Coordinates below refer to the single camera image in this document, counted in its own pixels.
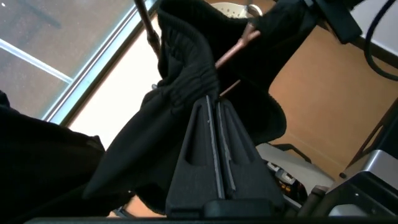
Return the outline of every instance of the black cloth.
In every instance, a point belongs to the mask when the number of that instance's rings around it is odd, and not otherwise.
[[[103,154],[98,137],[18,113],[0,91],[0,223],[107,216],[128,202],[128,192],[82,199]]]
[[[163,80],[116,136],[85,196],[135,190],[149,208],[164,213],[193,103],[205,95],[215,103],[237,79],[241,84],[226,97],[253,142],[281,137],[286,120],[268,90],[295,51],[279,52],[292,48],[304,12],[302,1],[279,1],[251,21],[262,35],[216,71],[215,61],[238,41],[248,20],[230,19],[202,0],[161,0]]]

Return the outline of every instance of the window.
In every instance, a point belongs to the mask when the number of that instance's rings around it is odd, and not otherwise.
[[[21,113],[62,123],[139,21],[133,0],[0,0],[0,90]]]

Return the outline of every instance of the brown floor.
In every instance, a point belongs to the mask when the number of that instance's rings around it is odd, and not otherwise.
[[[272,0],[254,0],[254,3],[263,11],[274,4]],[[136,113],[142,96],[150,90],[150,84],[160,78],[156,70],[148,72],[147,66],[138,63],[139,60],[132,60],[138,57],[147,65],[156,65],[145,33],[132,44],[82,109],[71,125],[72,129],[90,135],[98,134],[104,145],[109,145],[120,128]],[[397,69],[385,63],[379,62],[379,65],[398,73]],[[134,76],[129,73],[131,66],[146,71],[150,80],[142,81],[140,78],[134,88],[124,88],[123,83],[134,83]],[[142,92],[133,92],[140,86]],[[314,164],[332,177],[337,177],[398,97],[398,83],[376,75],[366,64],[362,50],[350,44],[338,44],[330,33],[317,27],[278,74],[271,86],[271,94],[284,109],[288,126],[286,134],[275,142],[294,144]],[[114,110],[98,110],[108,95],[121,99],[121,103],[112,106],[123,111],[117,118],[113,115]],[[125,113],[124,108],[130,104],[123,100],[131,102],[131,96],[137,96],[137,106]],[[104,119],[106,116],[109,116],[109,122]],[[136,198],[130,207],[137,216],[152,215]]]

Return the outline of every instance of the cable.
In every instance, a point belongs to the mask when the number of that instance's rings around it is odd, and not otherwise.
[[[389,10],[389,8],[396,2],[396,0],[388,0],[385,5],[380,9],[380,11],[377,13],[375,18],[373,19],[371,26],[369,27],[368,33],[366,34],[365,38],[365,46],[364,46],[364,53],[365,53],[365,58],[369,66],[379,75],[388,78],[390,80],[398,81],[398,76],[393,75],[390,73],[387,73],[383,71],[376,63],[374,63],[374,60],[372,58],[372,53],[371,53],[371,41],[373,37],[373,33],[376,30],[377,25],[379,24],[381,18],[385,15],[385,13]]]

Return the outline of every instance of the wall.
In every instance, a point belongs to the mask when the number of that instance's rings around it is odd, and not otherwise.
[[[365,0],[356,6],[352,15],[362,28],[365,37],[373,18],[387,0]],[[387,11],[373,35],[373,42],[398,56],[398,3]]]

